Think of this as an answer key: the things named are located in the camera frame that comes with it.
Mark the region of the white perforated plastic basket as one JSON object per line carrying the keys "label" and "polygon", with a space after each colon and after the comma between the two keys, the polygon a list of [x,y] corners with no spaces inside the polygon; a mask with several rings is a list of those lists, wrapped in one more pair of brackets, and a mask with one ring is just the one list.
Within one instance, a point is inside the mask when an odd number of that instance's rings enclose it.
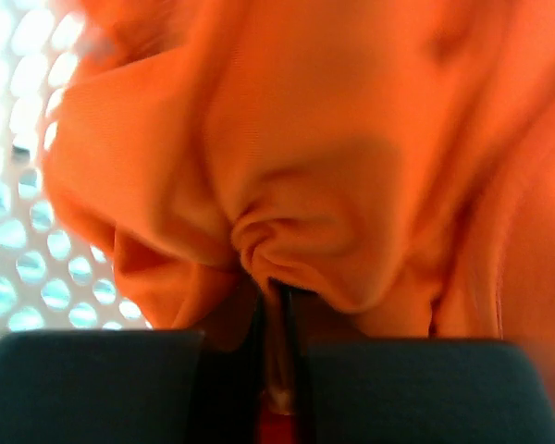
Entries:
{"label": "white perforated plastic basket", "polygon": [[44,192],[41,163],[85,33],[63,1],[0,1],[0,332],[147,327],[105,255],[64,229]]}

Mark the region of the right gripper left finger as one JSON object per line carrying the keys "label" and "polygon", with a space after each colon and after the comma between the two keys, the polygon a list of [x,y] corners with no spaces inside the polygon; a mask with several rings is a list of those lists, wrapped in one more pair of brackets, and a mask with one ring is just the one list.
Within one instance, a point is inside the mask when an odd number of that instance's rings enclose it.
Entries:
{"label": "right gripper left finger", "polygon": [[0,336],[0,443],[254,443],[265,314],[224,302],[202,330]]}

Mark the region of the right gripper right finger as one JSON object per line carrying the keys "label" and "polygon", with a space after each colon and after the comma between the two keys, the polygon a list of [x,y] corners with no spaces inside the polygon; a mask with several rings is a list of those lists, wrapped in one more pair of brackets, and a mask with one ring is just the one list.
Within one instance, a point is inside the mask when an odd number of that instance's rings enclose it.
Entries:
{"label": "right gripper right finger", "polygon": [[489,339],[312,339],[281,291],[297,443],[555,443],[555,412],[524,352]]}

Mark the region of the orange t shirt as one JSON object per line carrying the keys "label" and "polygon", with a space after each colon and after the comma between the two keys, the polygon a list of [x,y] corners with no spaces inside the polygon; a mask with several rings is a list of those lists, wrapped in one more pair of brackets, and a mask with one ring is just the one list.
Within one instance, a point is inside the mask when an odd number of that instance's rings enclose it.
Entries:
{"label": "orange t shirt", "polygon": [[154,327],[235,333],[293,410],[278,286],[371,337],[493,337],[555,405],[555,1],[82,1],[43,160]]}

